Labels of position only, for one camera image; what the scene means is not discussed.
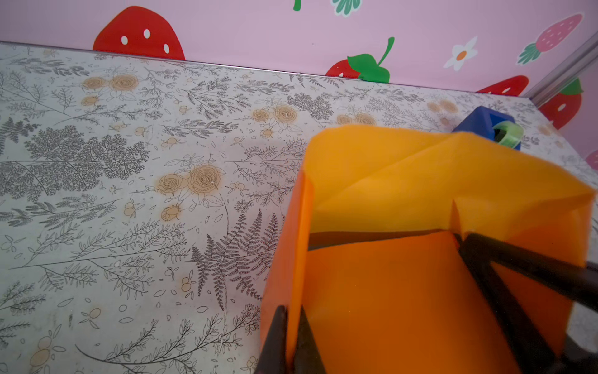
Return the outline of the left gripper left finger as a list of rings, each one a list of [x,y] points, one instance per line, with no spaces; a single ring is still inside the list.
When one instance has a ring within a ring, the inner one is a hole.
[[[285,374],[287,338],[287,311],[279,305],[270,324],[265,344],[261,350],[255,374]]]

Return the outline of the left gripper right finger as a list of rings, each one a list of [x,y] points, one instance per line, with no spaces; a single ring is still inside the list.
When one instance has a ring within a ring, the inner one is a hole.
[[[297,330],[297,347],[294,354],[294,373],[326,374],[325,366],[304,308],[301,308]]]

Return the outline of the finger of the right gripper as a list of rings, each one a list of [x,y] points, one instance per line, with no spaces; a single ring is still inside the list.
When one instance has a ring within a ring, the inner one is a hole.
[[[563,353],[556,355],[492,268],[492,263],[502,265],[596,312],[596,263],[573,266],[478,234],[458,243],[459,255],[494,312],[522,373],[597,372],[597,354],[580,347],[569,336]]]

